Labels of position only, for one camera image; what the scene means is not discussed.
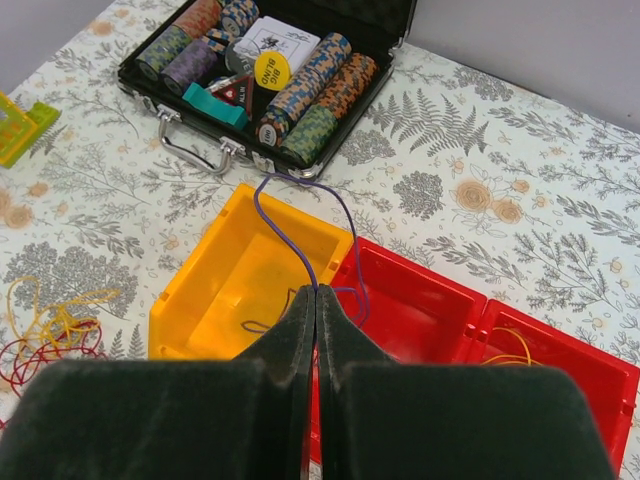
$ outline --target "blue cord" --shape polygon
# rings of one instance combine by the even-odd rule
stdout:
[[[311,262],[309,262],[309,259],[306,257],[306,255],[304,253],[302,253],[302,251],[298,248],[298,246],[295,243],[293,243],[293,241],[282,230],[280,230],[280,228],[278,228],[278,226],[273,222],[273,220],[271,220],[269,218],[269,216],[265,213],[265,211],[260,206],[260,200],[259,200],[260,193],[267,186],[267,183],[269,183],[269,180],[271,180],[274,177],[275,178],[282,178],[284,180],[295,182],[295,183],[298,183],[300,185],[306,185],[306,186],[309,186],[309,187],[319,188],[321,190],[329,192],[340,203],[342,209],[344,210],[345,214],[347,215],[347,219],[349,220],[349,227],[351,228],[351,234],[353,235],[353,248],[354,248],[354,252],[355,252],[356,273],[358,275],[358,283],[360,285],[360,289],[362,290],[362,297],[364,298],[364,302],[361,301],[360,295],[358,294],[358,292],[357,292],[357,290],[355,288],[340,287],[340,288],[334,289],[334,291],[336,291],[336,292],[339,292],[339,291],[343,291],[343,292],[351,291],[351,292],[353,292],[355,294],[356,299],[358,300],[358,305],[359,305],[358,317],[360,317],[360,315],[363,313],[363,310],[364,310],[364,317],[362,318],[362,320],[358,324],[358,327],[362,327],[364,325],[364,323],[367,321],[367,318],[369,318],[369,313],[370,313],[371,307],[369,305],[369,296],[367,295],[367,290],[366,290],[365,285],[364,285],[364,279],[362,277],[362,268],[360,266],[360,250],[358,248],[358,235],[356,234],[356,226],[355,226],[355,224],[353,222],[353,218],[351,217],[351,213],[349,212],[349,208],[347,207],[346,203],[344,203],[344,200],[342,200],[340,195],[338,195],[338,192],[336,192],[332,188],[327,187],[325,185],[320,185],[319,183],[315,183],[315,182],[312,182],[310,180],[304,180],[304,179],[301,179],[301,178],[288,177],[288,176],[283,175],[281,173],[271,173],[271,174],[267,175],[265,177],[265,179],[262,181],[262,183],[260,184],[260,186],[256,189],[255,194],[253,195],[253,204],[255,205],[258,214],[262,217],[262,219],[266,222],[266,224],[269,225],[271,230],[273,230],[275,232],[275,234],[278,235],[278,237],[280,237],[280,239],[284,243],[286,243],[291,248],[291,250],[294,251],[294,253],[298,256],[298,258],[300,258],[300,260],[304,264],[305,269],[307,270],[307,273],[309,274],[309,278],[311,280],[311,285],[313,286],[313,290],[316,293],[318,292],[318,280],[316,278],[316,274],[313,271],[313,267],[311,266]]]

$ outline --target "purple poker chip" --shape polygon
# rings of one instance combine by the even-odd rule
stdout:
[[[182,96],[215,65],[218,56],[200,39],[194,40],[162,71],[162,79],[172,93]]]

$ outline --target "floral pattern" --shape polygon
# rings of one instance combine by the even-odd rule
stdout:
[[[146,356],[157,295],[234,188],[261,178],[248,161],[217,178],[168,155],[156,118],[115,83],[118,64],[180,4],[117,0],[11,94],[62,115],[0,170],[0,296],[24,275],[40,279],[40,306],[119,289],[84,307],[114,359]],[[212,142],[178,135],[219,158]],[[322,182],[361,235],[640,365],[639,159],[638,134],[405,44]],[[267,191],[347,225],[324,192]],[[29,288],[13,297],[25,321]],[[11,340],[3,301],[0,344]],[[0,415],[15,401],[0,385]],[[621,478],[640,479],[640,413]]]

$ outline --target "silver handle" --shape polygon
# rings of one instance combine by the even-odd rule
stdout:
[[[171,143],[171,140],[169,140],[166,134],[169,123],[171,123],[171,121],[176,118],[175,113],[160,109],[158,117],[160,118],[160,125],[158,126],[158,137],[160,139],[160,143],[167,152],[175,155],[181,160],[189,162],[191,165],[202,170],[203,172],[207,172],[212,175],[224,175],[227,170],[229,170],[229,168],[231,167],[231,157],[236,153],[236,149],[234,147],[223,144],[220,165],[215,166],[213,163],[202,158],[200,155],[192,152],[191,150],[187,150],[184,147],[180,147]]]

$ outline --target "table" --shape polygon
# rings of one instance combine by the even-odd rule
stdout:
[[[104,350],[143,358],[157,295],[234,187],[262,178],[250,163],[216,178],[168,155],[157,119],[115,85],[120,61],[180,3],[116,1],[11,95],[63,113],[0,170],[0,343],[13,340],[9,285],[34,275],[39,307],[121,290],[94,309]],[[204,138],[175,136],[218,160]],[[640,135],[405,45],[322,181],[359,234],[638,364],[639,160]],[[267,192],[347,225],[324,194],[278,182]],[[16,289],[12,305],[26,323],[33,288]],[[0,392],[7,418],[16,399]],[[640,413],[625,480],[640,479],[639,427]]]

